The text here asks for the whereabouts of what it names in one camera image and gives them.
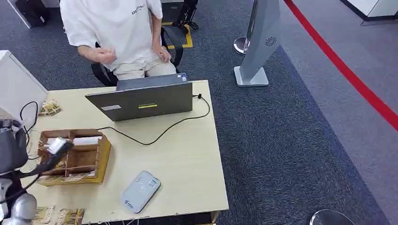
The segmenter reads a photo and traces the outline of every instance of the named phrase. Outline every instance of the black cable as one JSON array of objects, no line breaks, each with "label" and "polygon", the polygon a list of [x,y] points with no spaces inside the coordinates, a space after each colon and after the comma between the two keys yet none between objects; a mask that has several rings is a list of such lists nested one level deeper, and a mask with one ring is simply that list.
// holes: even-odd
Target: black cable
[{"label": "black cable", "polygon": [[26,189],[30,188],[40,177],[41,177],[41,173],[39,173],[39,174],[37,175],[37,177],[36,177],[31,183],[29,183],[26,187],[22,188],[22,189],[19,190],[17,193],[15,193],[15,194],[13,194],[12,196],[10,196],[10,197],[4,199],[3,201],[1,201],[1,202],[0,202],[0,205],[3,204],[3,203],[5,203],[6,201],[12,199],[12,198],[15,198],[15,197],[17,197],[17,196],[20,196],[24,191],[26,191]]},{"label": "black cable", "polygon": [[139,140],[134,139],[134,138],[128,136],[127,134],[124,134],[124,133],[122,133],[122,132],[116,130],[116,129],[113,128],[113,127],[103,127],[103,128],[98,128],[97,130],[99,131],[99,130],[103,130],[103,129],[112,129],[112,130],[114,130],[115,132],[117,132],[117,133],[119,133],[119,134],[121,134],[121,135],[123,135],[123,136],[125,136],[125,137],[127,137],[127,138],[130,138],[130,139],[132,139],[133,141],[135,141],[135,142],[137,142],[137,143],[139,143],[139,144],[142,144],[142,145],[151,145],[151,144],[157,142],[168,130],[170,130],[170,129],[171,129],[172,127],[174,127],[175,125],[177,125],[177,124],[179,124],[179,123],[182,123],[182,122],[184,122],[184,121],[186,121],[186,120],[200,119],[200,118],[203,118],[203,117],[206,117],[207,115],[209,115],[209,113],[210,113],[210,105],[209,105],[209,103],[206,101],[206,99],[204,99],[204,98],[202,97],[202,94],[193,95],[192,98],[194,98],[194,97],[197,97],[198,99],[203,99],[203,100],[206,102],[206,104],[207,104],[207,106],[208,106],[208,111],[207,111],[207,113],[206,113],[205,115],[203,115],[203,116],[189,117],[189,118],[185,118],[185,119],[182,119],[182,120],[178,121],[177,123],[175,123],[175,124],[171,125],[170,127],[168,127],[165,131],[163,131],[163,133],[162,133],[161,135],[159,135],[159,137],[156,138],[156,139],[155,139],[153,142],[151,142],[151,143],[143,143],[143,142],[140,142]]},{"label": "black cable", "polygon": [[[35,102],[35,101],[29,102],[26,105],[24,105],[22,107],[21,111],[19,112],[19,118],[21,118],[21,121],[23,123],[23,118],[22,118],[23,110],[25,109],[25,107],[27,107],[28,105],[30,105],[32,103],[36,104],[35,122],[33,123],[33,125],[29,129],[26,129],[25,125],[23,124],[23,130],[25,131],[25,134],[26,134],[26,147],[29,145],[29,141],[31,140],[31,137],[29,135],[29,131],[36,125],[36,122],[37,122],[37,118],[38,118],[38,103]],[[37,159],[37,158],[39,158],[39,156],[37,156],[35,158],[28,158],[28,160],[34,160],[34,159]]]}]

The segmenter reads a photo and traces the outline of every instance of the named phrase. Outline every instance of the chair armrest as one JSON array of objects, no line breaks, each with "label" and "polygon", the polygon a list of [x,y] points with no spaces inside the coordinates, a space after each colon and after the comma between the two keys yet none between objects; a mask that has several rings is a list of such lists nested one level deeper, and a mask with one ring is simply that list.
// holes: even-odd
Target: chair armrest
[{"label": "chair armrest", "polygon": [[161,28],[161,39],[162,39],[162,42],[165,45],[167,51],[169,51],[169,50],[167,47],[167,43],[165,41],[165,35],[170,39],[171,44],[174,45],[176,55],[175,55],[174,59],[172,60],[172,63],[175,67],[177,67],[178,65],[180,65],[181,58],[183,57],[183,53],[184,53],[183,45],[181,44],[180,40],[177,38],[175,33],[172,31],[172,29],[170,29],[169,27],[162,27]]},{"label": "chair armrest", "polygon": [[104,74],[102,70],[102,65],[100,63],[91,64],[92,73],[94,76],[106,87],[114,86],[110,80],[108,80],[107,76]]}]

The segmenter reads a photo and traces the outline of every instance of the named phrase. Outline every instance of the beige pants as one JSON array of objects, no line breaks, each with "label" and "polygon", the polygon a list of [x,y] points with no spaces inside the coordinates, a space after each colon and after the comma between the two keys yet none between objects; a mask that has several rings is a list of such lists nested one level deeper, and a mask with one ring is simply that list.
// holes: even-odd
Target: beige pants
[{"label": "beige pants", "polygon": [[119,80],[129,80],[136,78],[144,78],[146,76],[160,76],[169,75],[176,73],[176,67],[171,62],[163,62],[160,59],[152,60],[148,63],[133,64],[126,63],[121,64],[113,70],[114,75]]}]

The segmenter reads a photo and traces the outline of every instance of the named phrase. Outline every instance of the metal base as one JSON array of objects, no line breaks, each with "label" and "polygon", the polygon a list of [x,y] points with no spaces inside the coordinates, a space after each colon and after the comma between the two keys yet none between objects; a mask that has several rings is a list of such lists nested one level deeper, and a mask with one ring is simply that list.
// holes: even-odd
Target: metal base
[{"label": "metal base", "polygon": [[355,225],[345,215],[333,210],[321,210],[316,212],[310,221],[310,225]]},{"label": "metal base", "polygon": [[234,41],[234,49],[240,55],[246,55],[245,50],[246,37],[240,37]]},{"label": "metal base", "polygon": [[240,73],[240,67],[234,67],[235,77],[237,80],[238,87],[256,87],[256,86],[268,86],[269,82],[265,70],[263,67],[256,73],[253,79],[249,81],[243,81]]}]

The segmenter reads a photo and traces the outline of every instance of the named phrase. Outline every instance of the wooden organizer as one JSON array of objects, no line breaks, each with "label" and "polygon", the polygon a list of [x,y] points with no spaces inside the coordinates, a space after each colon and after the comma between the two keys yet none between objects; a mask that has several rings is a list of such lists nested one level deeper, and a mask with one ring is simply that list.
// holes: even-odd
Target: wooden organizer
[{"label": "wooden organizer", "polygon": [[38,183],[44,186],[102,183],[107,168],[111,143],[105,135],[95,129],[43,131],[40,134],[38,155],[41,158],[40,163],[47,161],[51,156],[48,146],[45,146],[49,138],[63,137],[73,141],[78,137],[95,136],[102,136],[97,144],[76,145],[62,157],[53,170],[43,173],[43,175],[47,176],[39,179]]}]

